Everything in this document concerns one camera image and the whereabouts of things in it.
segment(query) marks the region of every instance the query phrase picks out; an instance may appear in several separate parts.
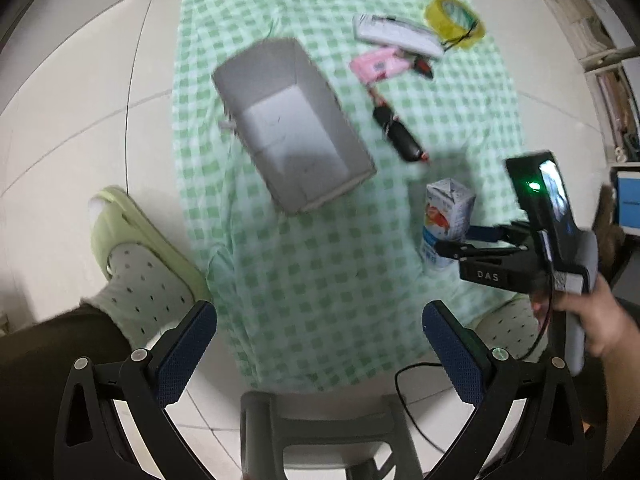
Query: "tape roll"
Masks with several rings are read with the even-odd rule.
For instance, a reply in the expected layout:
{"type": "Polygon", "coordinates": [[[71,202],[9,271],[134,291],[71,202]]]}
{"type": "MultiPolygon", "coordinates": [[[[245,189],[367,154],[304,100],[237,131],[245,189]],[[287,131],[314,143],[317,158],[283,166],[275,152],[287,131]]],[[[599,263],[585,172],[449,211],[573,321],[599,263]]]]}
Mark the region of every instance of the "tape roll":
{"type": "Polygon", "coordinates": [[[461,48],[471,48],[486,32],[484,23],[471,8],[460,0],[433,0],[424,9],[429,26],[444,40],[461,48]],[[471,33],[469,29],[476,24],[471,33]]]}

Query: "device screen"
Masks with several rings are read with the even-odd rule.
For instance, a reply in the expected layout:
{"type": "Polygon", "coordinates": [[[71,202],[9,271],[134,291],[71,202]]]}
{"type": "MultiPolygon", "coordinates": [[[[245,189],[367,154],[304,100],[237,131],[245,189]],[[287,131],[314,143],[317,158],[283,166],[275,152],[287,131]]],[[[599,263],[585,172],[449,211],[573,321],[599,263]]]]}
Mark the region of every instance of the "device screen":
{"type": "Polygon", "coordinates": [[[559,222],[569,210],[569,202],[566,198],[564,187],[562,186],[560,172],[552,160],[546,160],[540,164],[540,171],[542,172],[542,180],[545,183],[546,192],[549,193],[554,216],[556,217],[556,221],[559,222]]]}

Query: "metal screw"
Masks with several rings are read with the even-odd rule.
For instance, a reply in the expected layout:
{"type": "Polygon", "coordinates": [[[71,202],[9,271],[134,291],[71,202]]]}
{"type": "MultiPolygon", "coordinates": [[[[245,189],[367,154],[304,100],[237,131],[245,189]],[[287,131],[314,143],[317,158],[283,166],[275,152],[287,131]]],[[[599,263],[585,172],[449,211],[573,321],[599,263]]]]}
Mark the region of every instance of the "metal screw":
{"type": "Polygon", "coordinates": [[[551,364],[556,368],[560,368],[561,370],[562,368],[564,368],[564,361],[562,361],[562,359],[559,357],[551,358],[551,364]]]}
{"type": "Polygon", "coordinates": [[[494,348],[491,350],[491,355],[498,359],[498,361],[506,361],[509,358],[509,352],[504,348],[494,348]]]}
{"type": "Polygon", "coordinates": [[[138,348],[131,353],[131,360],[135,362],[143,361],[146,358],[146,350],[144,348],[138,348]]]}
{"type": "Polygon", "coordinates": [[[86,357],[81,357],[76,359],[76,362],[74,363],[74,368],[76,370],[82,370],[88,364],[89,364],[89,360],[86,357]]]}

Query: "slipper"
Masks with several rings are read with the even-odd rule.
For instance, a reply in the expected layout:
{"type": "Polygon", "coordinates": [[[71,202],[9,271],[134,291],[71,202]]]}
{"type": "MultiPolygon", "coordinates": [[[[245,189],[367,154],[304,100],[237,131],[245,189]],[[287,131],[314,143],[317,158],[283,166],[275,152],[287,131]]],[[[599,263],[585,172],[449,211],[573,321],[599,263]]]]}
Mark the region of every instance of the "slipper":
{"type": "Polygon", "coordinates": [[[123,189],[105,187],[94,198],[108,202],[91,232],[91,249],[107,280],[111,279],[108,260],[113,248],[120,244],[140,244],[183,280],[194,301],[211,300],[207,281],[201,272],[160,234],[123,189]]]}

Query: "gray box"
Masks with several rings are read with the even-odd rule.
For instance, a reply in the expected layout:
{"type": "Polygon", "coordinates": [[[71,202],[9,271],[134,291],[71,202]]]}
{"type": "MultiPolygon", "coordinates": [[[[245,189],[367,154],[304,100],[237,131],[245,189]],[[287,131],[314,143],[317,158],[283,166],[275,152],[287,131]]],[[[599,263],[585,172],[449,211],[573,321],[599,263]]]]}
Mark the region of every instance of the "gray box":
{"type": "Polygon", "coordinates": [[[256,43],[213,73],[273,199],[310,211],[376,173],[364,143],[298,40],[256,43]]]}

